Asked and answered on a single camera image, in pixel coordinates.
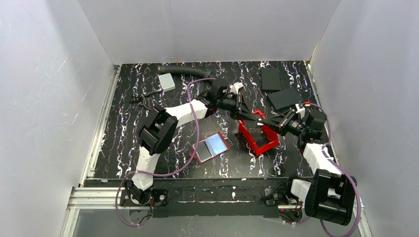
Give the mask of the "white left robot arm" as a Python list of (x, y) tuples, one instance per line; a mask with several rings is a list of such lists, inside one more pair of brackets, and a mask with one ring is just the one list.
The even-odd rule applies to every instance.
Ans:
[(176, 130), (186, 123), (212, 116), (218, 109), (236, 120), (257, 122), (243, 95), (243, 84), (229, 85), (223, 79), (209, 78), (210, 87), (188, 103), (176, 107), (153, 107), (139, 126), (139, 159), (132, 181), (144, 192), (152, 187), (160, 154), (170, 146)]

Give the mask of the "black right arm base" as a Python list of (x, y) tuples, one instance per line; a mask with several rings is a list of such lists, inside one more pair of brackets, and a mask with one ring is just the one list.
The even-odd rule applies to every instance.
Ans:
[(279, 186), (266, 188), (260, 201), (268, 207), (277, 207), (279, 218), (284, 224), (298, 225), (310, 220), (303, 210), (303, 201), (280, 189)]

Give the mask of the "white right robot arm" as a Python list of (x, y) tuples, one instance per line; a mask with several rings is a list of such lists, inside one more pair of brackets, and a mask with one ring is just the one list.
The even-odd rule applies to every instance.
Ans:
[(281, 136), (297, 137), (297, 147), (313, 172), (311, 181), (293, 179), (290, 192), (304, 204), (307, 216), (342, 226), (349, 224), (355, 201), (352, 182), (332, 164), (327, 145), (322, 142), (327, 115), (319, 110), (303, 120), (295, 110), (265, 118), (261, 124)]

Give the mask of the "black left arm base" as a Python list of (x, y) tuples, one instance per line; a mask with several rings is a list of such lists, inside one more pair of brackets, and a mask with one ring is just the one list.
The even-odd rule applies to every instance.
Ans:
[(130, 191), (122, 190), (119, 206), (166, 206), (168, 203), (168, 190), (152, 189), (145, 200), (139, 201)]

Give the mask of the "red card holder wallet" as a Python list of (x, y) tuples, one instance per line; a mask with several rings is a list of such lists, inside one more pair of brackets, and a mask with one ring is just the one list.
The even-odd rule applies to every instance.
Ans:
[(222, 136), (221, 132), (217, 132), (205, 139), (202, 139), (198, 143), (193, 144), (191, 148), (196, 150), (195, 155), (190, 154), (191, 157), (195, 158), (199, 164), (205, 163), (227, 151), (230, 150), (230, 146)]

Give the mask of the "red plastic tray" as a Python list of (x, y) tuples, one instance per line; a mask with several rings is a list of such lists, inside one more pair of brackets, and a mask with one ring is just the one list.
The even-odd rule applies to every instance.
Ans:
[(238, 140), (255, 155), (266, 153), (280, 144), (277, 133), (268, 126), (263, 124), (250, 128), (249, 120), (239, 120), (238, 123)]

